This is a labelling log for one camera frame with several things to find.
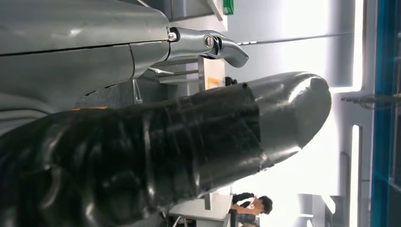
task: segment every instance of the gray robotic arm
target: gray robotic arm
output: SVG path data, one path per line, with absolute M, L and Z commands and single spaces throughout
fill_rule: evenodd
M 0 134 L 71 110 L 99 88 L 180 57 L 248 60 L 214 31 L 170 27 L 160 11 L 118 0 L 0 1 Z

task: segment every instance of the bolt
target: bolt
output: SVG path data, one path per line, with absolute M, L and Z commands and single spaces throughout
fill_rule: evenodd
M 205 45 L 209 48 L 213 46 L 213 39 L 210 35 L 205 36 Z
M 168 41 L 172 42 L 172 41 L 176 41 L 177 40 L 177 34 L 174 32 L 169 32 L 168 33 Z

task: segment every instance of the man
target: man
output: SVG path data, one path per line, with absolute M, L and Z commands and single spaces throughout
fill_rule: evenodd
M 270 214 L 273 209 L 273 201 L 267 196 L 257 198 L 253 193 L 242 193 L 233 195 L 232 208 L 237 210 L 238 214 Z

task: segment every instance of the desk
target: desk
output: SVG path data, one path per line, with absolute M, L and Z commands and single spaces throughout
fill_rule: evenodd
M 212 220 L 224 222 L 228 211 L 231 209 L 232 199 L 232 195 L 220 195 L 213 193 L 211 199 L 211 210 L 205 209 L 204 199 L 196 199 L 174 206 L 170 210 L 169 214 L 194 220 Z

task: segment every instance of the cable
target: cable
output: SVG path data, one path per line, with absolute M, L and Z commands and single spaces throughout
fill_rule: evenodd
M 362 108 L 368 110 L 386 110 L 401 106 L 401 97 L 398 94 L 394 96 L 366 95 L 360 98 L 342 98 L 341 100 L 359 104 Z M 387 104 L 388 106 L 376 107 L 376 104 Z

